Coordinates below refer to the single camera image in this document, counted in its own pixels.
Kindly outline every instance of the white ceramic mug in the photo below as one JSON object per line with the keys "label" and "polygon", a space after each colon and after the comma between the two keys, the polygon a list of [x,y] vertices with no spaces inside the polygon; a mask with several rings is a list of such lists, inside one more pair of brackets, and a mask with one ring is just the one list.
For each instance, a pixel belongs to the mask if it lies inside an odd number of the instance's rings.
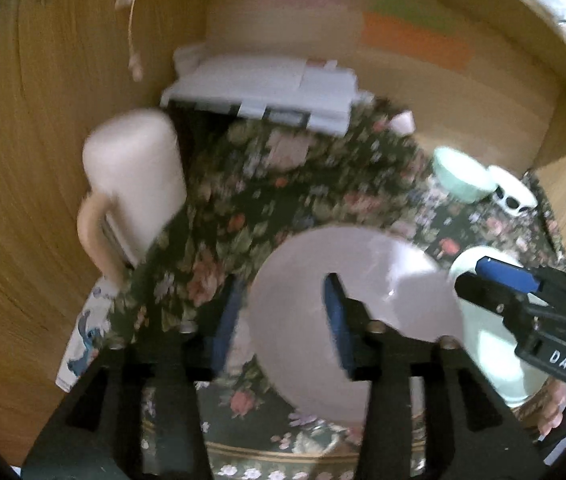
{"label": "white ceramic mug", "polygon": [[[181,209],[186,186],[172,121],[159,110],[135,110],[92,132],[83,147],[92,192],[80,206],[80,242],[118,286]],[[116,243],[106,236],[113,233]]]}
{"label": "white ceramic mug", "polygon": [[538,202],[532,192],[509,171],[499,166],[489,166],[487,170],[497,185],[492,199],[507,214],[521,216],[537,207]]}

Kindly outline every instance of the hanging string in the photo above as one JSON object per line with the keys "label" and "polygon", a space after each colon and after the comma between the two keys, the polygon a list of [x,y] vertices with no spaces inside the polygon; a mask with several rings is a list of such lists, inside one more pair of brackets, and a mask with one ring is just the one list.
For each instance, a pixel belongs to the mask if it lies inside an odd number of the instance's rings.
{"label": "hanging string", "polygon": [[143,80],[143,65],[141,64],[141,56],[134,49],[134,40],[132,37],[132,24],[134,22],[134,7],[136,0],[132,0],[129,8],[129,19],[127,20],[127,47],[129,50],[128,68],[132,73],[132,79],[137,83]]}

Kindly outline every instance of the white saucer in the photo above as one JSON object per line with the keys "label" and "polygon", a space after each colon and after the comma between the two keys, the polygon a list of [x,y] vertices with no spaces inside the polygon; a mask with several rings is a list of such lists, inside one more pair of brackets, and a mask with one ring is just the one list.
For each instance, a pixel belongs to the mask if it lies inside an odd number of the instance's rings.
{"label": "white saucer", "polygon": [[[451,283],[464,272],[474,272],[477,261],[484,256],[522,267],[506,253],[490,247],[472,247],[459,254],[450,267]],[[529,298],[543,304],[535,296]],[[503,326],[503,318],[469,301],[458,302],[463,315],[466,351],[505,403],[511,408],[521,406],[540,390],[548,375],[516,357],[517,342]]]}
{"label": "white saucer", "polygon": [[[462,340],[454,289],[414,245],[384,232],[347,226],[307,231],[285,241],[261,267],[249,294],[250,335],[263,371],[302,413],[342,424],[365,418],[368,383],[348,380],[339,365],[323,305],[323,281],[341,278],[349,297],[404,335]],[[423,411],[415,394],[412,412]]]}

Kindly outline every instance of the mug handle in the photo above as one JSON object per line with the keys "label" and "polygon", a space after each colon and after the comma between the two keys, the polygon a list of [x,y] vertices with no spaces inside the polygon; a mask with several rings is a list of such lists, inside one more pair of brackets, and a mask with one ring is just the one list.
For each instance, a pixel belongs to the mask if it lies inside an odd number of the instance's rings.
{"label": "mug handle", "polygon": [[123,288],[127,282],[127,269],[102,228],[105,215],[113,205],[113,200],[103,192],[88,193],[80,204],[76,230],[80,244],[98,270],[118,288]]}

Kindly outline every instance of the table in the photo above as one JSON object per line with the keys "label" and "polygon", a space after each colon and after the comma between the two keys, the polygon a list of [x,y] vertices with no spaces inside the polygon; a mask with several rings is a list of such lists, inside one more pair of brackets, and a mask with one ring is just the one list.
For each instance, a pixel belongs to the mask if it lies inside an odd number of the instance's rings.
{"label": "table", "polygon": [[[114,300],[106,341],[134,342],[150,312],[163,330],[193,320],[224,278],[250,283],[288,237],[328,224],[371,226],[422,248],[442,269],[468,247],[488,245],[524,265],[566,270],[566,254],[550,204],[533,172],[523,182],[539,201],[536,214],[511,218],[491,200],[466,205],[432,173],[411,137],[389,129],[398,112],[375,100],[353,109],[342,139],[263,121],[237,121],[195,158],[188,203],[157,237],[130,283]],[[201,428],[218,478],[348,480],[361,428],[344,428],[298,413],[272,388],[251,348],[241,313],[226,373],[197,384]],[[516,415],[542,406],[541,391]],[[153,395],[146,392],[146,460],[153,456]],[[412,468],[425,463],[422,416],[413,420]]]}

